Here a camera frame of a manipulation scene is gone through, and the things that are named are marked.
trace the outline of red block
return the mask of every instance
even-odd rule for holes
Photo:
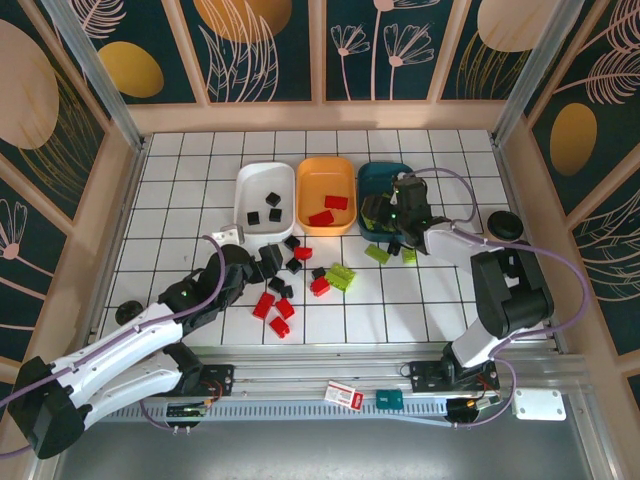
[[[297,260],[309,260],[313,255],[313,250],[306,247],[296,247],[293,249],[293,256]]]
[[[325,210],[322,213],[317,213],[309,217],[309,225],[312,227],[327,227],[332,223],[333,213],[331,213],[331,210]]]
[[[256,308],[253,309],[253,316],[259,318],[260,320],[265,320],[267,315],[269,314],[269,310],[271,310],[271,306],[275,301],[276,297],[271,295],[270,293],[263,293],[258,300],[258,304]]]
[[[324,277],[316,278],[311,284],[311,291],[316,297],[324,295],[329,291],[330,288],[331,285],[329,285],[329,282],[327,282],[327,279]]]
[[[346,210],[349,199],[347,197],[334,197],[327,195],[324,197],[324,208],[335,208],[336,210]]]
[[[276,308],[282,314],[282,318],[284,318],[285,320],[296,313],[289,303],[289,300],[287,300],[286,298],[278,300],[276,302]]]
[[[284,338],[291,333],[291,329],[289,328],[289,325],[287,325],[287,322],[282,320],[280,317],[276,317],[269,326],[273,328],[273,331],[276,332],[276,335],[280,338]]]

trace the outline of black round object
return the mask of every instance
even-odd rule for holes
[[[505,242],[513,242],[524,233],[522,220],[515,213],[504,210],[493,212],[489,216],[487,228],[494,237]]]
[[[122,326],[140,315],[143,310],[144,307],[142,304],[136,300],[124,302],[118,307],[118,310],[116,310],[116,323]]]

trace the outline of white grid table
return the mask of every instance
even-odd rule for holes
[[[444,167],[471,181],[480,218],[468,228],[483,233],[487,217],[509,209],[486,131],[371,130],[167,133],[153,137],[134,209],[111,281],[99,336],[117,328],[115,311],[127,300],[143,305],[191,270],[206,265],[213,247],[198,236],[233,222],[235,178],[244,165],[278,161],[294,169],[316,155],[340,155],[357,170],[370,161],[402,162],[414,170]],[[426,176],[434,215],[466,218],[468,192],[456,179]],[[457,338],[475,320],[471,276],[429,256],[405,266],[400,256],[381,266],[364,254],[370,242],[357,224],[341,237],[294,235],[313,248],[296,275],[279,276],[293,286],[296,314],[291,333],[279,339],[251,315],[266,285],[248,285],[218,319],[185,338],[192,347],[216,345],[318,345],[441,342]],[[284,263],[291,252],[282,244]],[[356,272],[343,294],[316,298],[311,270],[341,263]],[[268,321],[275,318],[275,309]]]

